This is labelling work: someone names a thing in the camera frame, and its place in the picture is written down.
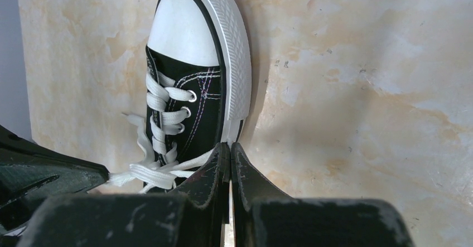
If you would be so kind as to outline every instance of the shoelace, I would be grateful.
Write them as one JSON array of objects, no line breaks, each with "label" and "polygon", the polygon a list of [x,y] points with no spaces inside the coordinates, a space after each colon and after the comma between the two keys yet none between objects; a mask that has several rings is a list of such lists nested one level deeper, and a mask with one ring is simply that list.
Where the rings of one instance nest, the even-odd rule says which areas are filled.
[{"label": "shoelace", "polygon": [[[137,143],[144,152],[144,159],[140,162],[131,163],[127,172],[111,173],[107,182],[110,185],[123,186],[131,180],[139,179],[147,183],[139,193],[146,193],[153,187],[169,190],[176,187],[176,177],[190,177],[194,171],[188,170],[204,165],[212,153],[212,150],[210,150],[199,157],[179,163],[176,161],[176,142],[173,142],[172,149],[167,151],[165,136],[182,133],[185,127],[181,122],[190,117],[191,112],[185,107],[176,112],[165,112],[166,103],[170,99],[195,101],[196,96],[192,91],[172,87],[175,81],[161,72],[158,72],[158,77],[161,84],[158,84],[153,79],[149,71],[146,74],[146,87],[149,90],[146,96],[146,103],[151,109],[161,113],[162,128],[158,127],[153,120],[153,116],[151,116],[149,119],[153,133],[153,143],[151,143],[146,136],[146,122],[144,118],[137,115],[126,115],[127,120],[137,126]],[[155,162],[154,151],[163,155],[166,165],[161,166],[159,162]]]}]

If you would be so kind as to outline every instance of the shoe sole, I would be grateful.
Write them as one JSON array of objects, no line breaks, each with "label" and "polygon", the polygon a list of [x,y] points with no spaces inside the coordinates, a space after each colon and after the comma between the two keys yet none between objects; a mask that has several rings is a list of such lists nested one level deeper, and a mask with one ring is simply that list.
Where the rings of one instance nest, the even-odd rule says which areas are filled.
[{"label": "shoe sole", "polygon": [[221,142],[236,142],[249,114],[251,59],[248,36],[235,0],[201,0],[218,34],[226,68],[225,115]]}]

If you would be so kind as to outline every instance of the eyelet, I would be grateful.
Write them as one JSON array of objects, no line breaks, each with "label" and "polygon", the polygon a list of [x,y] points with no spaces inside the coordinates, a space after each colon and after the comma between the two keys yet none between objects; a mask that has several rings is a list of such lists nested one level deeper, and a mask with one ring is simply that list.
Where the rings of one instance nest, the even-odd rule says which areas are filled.
[{"label": "eyelet", "polygon": [[182,123],[180,123],[179,125],[181,126],[181,129],[179,129],[179,132],[177,132],[177,133],[182,134],[184,132],[184,130],[186,129],[186,127]]},{"label": "eyelet", "polygon": [[189,118],[190,116],[192,116],[191,110],[188,107],[183,106],[181,109],[185,109],[187,111],[187,117],[186,118]]},{"label": "eyelet", "polygon": [[189,102],[195,102],[195,101],[197,101],[197,95],[195,94],[195,92],[192,91],[192,90],[188,90],[188,92],[192,94],[192,98],[189,99]]}]

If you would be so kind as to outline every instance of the marble surface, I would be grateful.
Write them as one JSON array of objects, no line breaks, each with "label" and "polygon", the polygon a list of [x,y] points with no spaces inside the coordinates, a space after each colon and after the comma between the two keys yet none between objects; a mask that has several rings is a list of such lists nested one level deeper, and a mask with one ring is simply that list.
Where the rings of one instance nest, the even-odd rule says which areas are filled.
[{"label": "marble surface", "polygon": [[[292,196],[385,199],[418,246],[471,246],[473,0],[236,1],[254,165]],[[146,110],[156,2],[19,0],[35,141],[114,172],[142,158],[120,114]]]}]

